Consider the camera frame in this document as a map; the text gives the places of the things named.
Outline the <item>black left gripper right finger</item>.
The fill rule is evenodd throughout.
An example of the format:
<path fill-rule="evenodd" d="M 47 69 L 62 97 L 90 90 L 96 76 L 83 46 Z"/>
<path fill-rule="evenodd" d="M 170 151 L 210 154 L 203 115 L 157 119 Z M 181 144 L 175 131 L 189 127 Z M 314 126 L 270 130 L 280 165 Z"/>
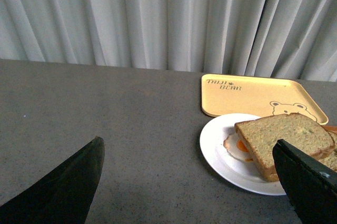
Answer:
<path fill-rule="evenodd" d="M 336 223 L 336 172 L 283 139 L 272 155 L 279 181 L 302 223 Z"/>

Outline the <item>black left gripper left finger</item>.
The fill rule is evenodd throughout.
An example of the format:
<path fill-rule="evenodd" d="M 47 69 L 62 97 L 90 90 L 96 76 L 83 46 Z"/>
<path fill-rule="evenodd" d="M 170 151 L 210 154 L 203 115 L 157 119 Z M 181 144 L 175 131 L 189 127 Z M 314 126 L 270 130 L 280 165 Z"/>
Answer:
<path fill-rule="evenodd" d="M 100 182 L 104 140 L 96 137 L 1 206 L 1 223 L 85 223 Z"/>

